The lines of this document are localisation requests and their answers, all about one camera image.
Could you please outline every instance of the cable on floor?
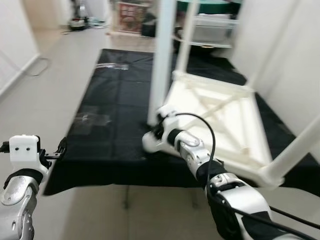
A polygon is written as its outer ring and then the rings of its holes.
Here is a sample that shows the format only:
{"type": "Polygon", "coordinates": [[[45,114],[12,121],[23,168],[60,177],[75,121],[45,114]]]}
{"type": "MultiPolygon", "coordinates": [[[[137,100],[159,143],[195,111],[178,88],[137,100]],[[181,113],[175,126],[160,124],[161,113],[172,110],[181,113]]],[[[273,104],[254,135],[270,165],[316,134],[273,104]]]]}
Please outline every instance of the cable on floor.
{"type": "Polygon", "coordinates": [[[45,61],[46,62],[46,66],[38,73],[36,74],[32,74],[29,73],[26,70],[23,70],[22,68],[20,68],[17,64],[14,63],[14,61],[11,60],[10,57],[8,57],[1,49],[0,49],[0,55],[2,56],[2,59],[4,59],[11,67],[13,67],[17,72],[21,72],[23,75],[28,76],[28,77],[38,77],[40,76],[42,73],[44,73],[45,70],[47,70],[50,65],[51,65],[51,60],[49,58],[46,57],[39,57],[38,59],[41,61],[45,61]]]}

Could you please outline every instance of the black cord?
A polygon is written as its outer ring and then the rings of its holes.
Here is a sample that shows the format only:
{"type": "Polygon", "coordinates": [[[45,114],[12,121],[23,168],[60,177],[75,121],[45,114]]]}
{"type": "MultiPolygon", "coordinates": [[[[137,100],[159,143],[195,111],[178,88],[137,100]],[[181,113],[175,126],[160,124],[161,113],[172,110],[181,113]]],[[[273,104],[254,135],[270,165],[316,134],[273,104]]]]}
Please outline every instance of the black cord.
{"type": "MultiPolygon", "coordinates": [[[[177,114],[175,114],[175,115],[176,115],[176,116],[181,116],[181,115],[194,116],[194,117],[200,119],[200,120],[209,128],[210,133],[211,133],[211,135],[212,135],[212,150],[211,150],[211,154],[210,154],[210,158],[209,158],[208,169],[211,169],[210,166],[211,166],[211,162],[213,161],[214,153],[215,153],[215,149],[216,149],[216,137],[215,137],[215,133],[214,133],[212,127],[209,125],[209,123],[208,123],[205,119],[203,119],[202,117],[200,117],[200,116],[198,116],[198,115],[196,115],[196,114],[193,114],[193,113],[182,112],[182,113],[177,113],[177,114]]],[[[240,215],[242,215],[242,216],[246,216],[246,217],[251,218],[251,219],[253,219],[253,220],[255,220],[255,221],[258,221],[258,222],[261,222],[261,223],[263,223],[263,224],[266,224],[266,225],[268,225],[268,226],[277,228],[277,229],[279,229],[279,230],[283,230],[283,231],[285,231],[285,232],[287,232],[287,233],[289,233],[289,234],[296,235],[297,237],[300,237],[300,238],[302,238],[302,239],[305,239],[305,240],[316,240],[315,238],[313,238],[313,237],[311,237],[311,236],[308,236],[308,235],[306,235],[306,234],[304,234],[304,233],[302,233],[302,232],[300,232],[300,231],[297,231],[297,230],[295,230],[295,229],[292,229],[292,228],[290,228],[290,227],[288,227],[288,226],[284,226],[284,225],[282,225],[282,224],[279,224],[279,223],[276,223],[276,222],[273,222],[273,221],[266,220],[266,219],[264,219],[264,218],[262,218],[262,217],[258,217],[258,216],[251,215],[251,214],[249,214],[249,213],[247,213],[247,212],[244,212],[244,211],[238,210],[238,209],[236,209],[236,208],[233,208],[233,207],[231,207],[231,206],[228,206],[227,204],[223,204],[222,202],[220,202],[220,201],[218,201],[217,199],[215,199],[215,198],[212,196],[212,194],[211,194],[211,191],[210,191],[210,182],[209,182],[209,180],[210,180],[210,172],[209,172],[209,171],[208,171],[208,176],[207,176],[207,178],[208,178],[207,185],[206,185],[207,195],[208,195],[208,197],[209,197],[211,200],[213,200],[214,202],[216,202],[216,203],[219,204],[220,206],[222,206],[222,207],[224,207],[224,208],[226,208],[226,209],[228,209],[228,210],[231,210],[231,211],[233,211],[233,212],[235,212],[235,213],[238,213],[238,214],[240,214],[240,215]]]]}
{"type": "Polygon", "coordinates": [[[51,65],[51,60],[46,57],[39,57],[39,60],[46,61],[46,66],[37,74],[31,74],[27,72],[26,70],[22,70],[18,65],[14,63],[14,61],[11,60],[10,57],[8,57],[1,49],[0,49],[0,54],[2,55],[2,58],[6,60],[6,62],[11,65],[16,71],[21,72],[23,75],[28,76],[28,77],[38,77],[40,76],[45,70],[47,70],[50,65],[51,65]]]}
{"type": "Polygon", "coordinates": [[[300,223],[302,223],[302,224],[305,224],[305,225],[308,225],[308,226],[310,226],[310,227],[313,227],[313,228],[315,228],[315,229],[319,229],[319,230],[320,230],[320,225],[318,225],[318,224],[316,224],[316,223],[313,223],[313,222],[304,220],[304,219],[302,219],[302,218],[300,218],[300,217],[294,216],[294,215],[292,215],[292,214],[290,214],[290,213],[287,213],[287,212],[285,212],[285,211],[282,211],[282,210],[280,210],[280,209],[277,209],[277,208],[275,208],[275,207],[273,207],[273,206],[269,206],[269,207],[270,207],[270,209],[271,209],[272,211],[274,211],[274,212],[276,212],[276,213],[278,213],[278,214],[284,215],[284,216],[286,216],[286,217],[288,217],[288,218],[290,218],[290,219],[293,219],[293,220],[295,220],[295,221],[297,221],[297,222],[300,222],[300,223]]]}

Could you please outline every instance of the gray floor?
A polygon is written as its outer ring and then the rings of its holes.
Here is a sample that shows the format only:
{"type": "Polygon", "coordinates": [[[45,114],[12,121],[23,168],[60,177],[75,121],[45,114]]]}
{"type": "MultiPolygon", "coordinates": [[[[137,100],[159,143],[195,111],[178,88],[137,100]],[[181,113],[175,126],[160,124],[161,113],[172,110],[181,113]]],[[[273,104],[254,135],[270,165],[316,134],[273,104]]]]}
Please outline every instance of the gray floor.
{"type": "MultiPolygon", "coordinates": [[[[0,140],[19,134],[39,135],[44,148],[55,150],[67,133],[100,49],[142,51],[146,46],[146,51],[152,51],[153,43],[143,41],[120,41],[96,29],[63,36],[45,54],[52,64],[42,76],[22,77],[1,97],[0,140]]],[[[7,154],[0,155],[0,163],[3,183],[11,172],[7,154]]],[[[278,188],[276,193],[263,192],[274,206],[320,222],[317,197],[285,188],[278,188]]],[[[187,189],[132,186],[128,210],[122,205],[124,194],[125,187],[118,185],[74,188],[50,197],[39,194],[33,214],[35,240],[221,239],[201,189],[196,190],[198,209],[192,208],[187,189]]],[[[314,237],[319,235],[277,215],[275,219],[314,237]]]]}

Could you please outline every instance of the baseboard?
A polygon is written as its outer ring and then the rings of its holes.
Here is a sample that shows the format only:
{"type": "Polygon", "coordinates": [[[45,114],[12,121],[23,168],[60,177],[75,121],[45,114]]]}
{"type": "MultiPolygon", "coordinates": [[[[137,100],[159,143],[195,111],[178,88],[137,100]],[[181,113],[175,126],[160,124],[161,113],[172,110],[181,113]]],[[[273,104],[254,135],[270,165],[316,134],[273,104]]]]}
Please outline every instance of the baseboard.
{"type": "Polygon", "coordinates": [[[39,58],[40,53],[37,53],[33,58],[31,58],[22,68],[21,71],[17,72],[1,89],[0,89],[0,99],[2,96],[8,92],[15,83],[20,79],[23,75],[23,71],[26,71],[30,66],[39,58]]]}

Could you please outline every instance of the black cloth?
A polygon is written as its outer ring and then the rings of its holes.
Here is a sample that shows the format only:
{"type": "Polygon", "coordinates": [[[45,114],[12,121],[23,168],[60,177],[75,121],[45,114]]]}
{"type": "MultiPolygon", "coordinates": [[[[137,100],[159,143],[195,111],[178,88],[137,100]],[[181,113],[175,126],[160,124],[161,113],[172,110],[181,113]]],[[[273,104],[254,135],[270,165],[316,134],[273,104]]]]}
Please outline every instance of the black cloth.
{"type": "MultiPolygon", "coordinates": [[[[89,185],[143,185],[199,187],[184,160],[142,149],[146,125],[153,54],[103,49],[98,63],[117,63],[97,68],[66,136],[67,152],[56,162],[45,195],[89,185]]],[[[172,58],[172,68],[176,55],[172,58]]],[[[246,79],[232,71],[225,58],[191,56],[188,72],[243,85],[246,79]]],[[[258,95],[266,136],[275,158],[295,137],[258,95]]],[[[285,186],[319,194],[320,168],[308,155],[286,178],[285,186]]]]}

